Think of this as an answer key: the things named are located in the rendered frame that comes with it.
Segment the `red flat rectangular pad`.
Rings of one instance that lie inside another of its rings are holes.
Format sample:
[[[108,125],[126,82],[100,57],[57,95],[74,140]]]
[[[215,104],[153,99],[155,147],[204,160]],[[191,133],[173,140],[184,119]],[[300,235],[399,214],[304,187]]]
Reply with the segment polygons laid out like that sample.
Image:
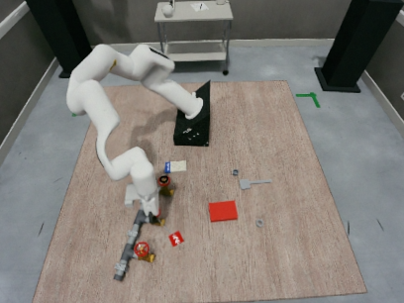
[[[211,223],[238,220],[235,200],[209,203],[209,213]]]

